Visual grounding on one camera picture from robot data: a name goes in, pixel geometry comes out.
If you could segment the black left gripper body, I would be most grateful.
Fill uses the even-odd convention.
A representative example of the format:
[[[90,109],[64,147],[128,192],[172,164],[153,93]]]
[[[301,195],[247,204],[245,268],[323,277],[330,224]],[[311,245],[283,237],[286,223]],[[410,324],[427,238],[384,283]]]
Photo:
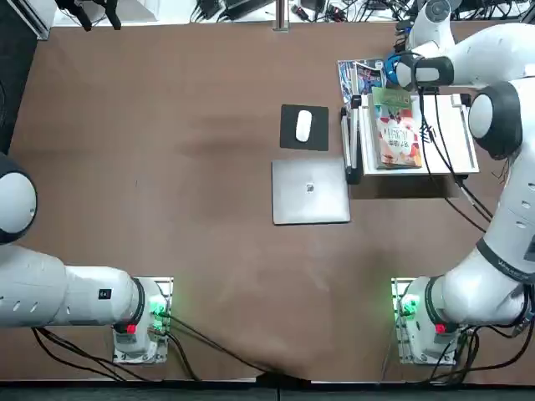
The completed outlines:
[[[56,4],[60,9],[75,9],[85,3],[94,3],[104,9],[116,9],[118,5],[117,0],[56,0]]]

